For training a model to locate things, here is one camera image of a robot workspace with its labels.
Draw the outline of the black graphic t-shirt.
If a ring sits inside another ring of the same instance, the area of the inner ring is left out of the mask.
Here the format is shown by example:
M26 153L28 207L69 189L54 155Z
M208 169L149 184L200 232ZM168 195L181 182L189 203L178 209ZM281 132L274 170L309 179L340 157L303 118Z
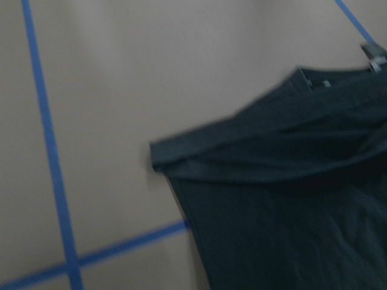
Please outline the black graphic t-shirt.
M386 288L386 50L151 144L212 289Z

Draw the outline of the brown paper table mat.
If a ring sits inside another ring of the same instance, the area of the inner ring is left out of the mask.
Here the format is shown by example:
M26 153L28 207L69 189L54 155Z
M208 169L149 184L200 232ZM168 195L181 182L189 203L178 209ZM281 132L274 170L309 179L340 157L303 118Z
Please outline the brown paper table mat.
M359 68L385 1L1 2L1 288L70 289L36 83L84 289L207 289L149 142L224 118L297 66Z

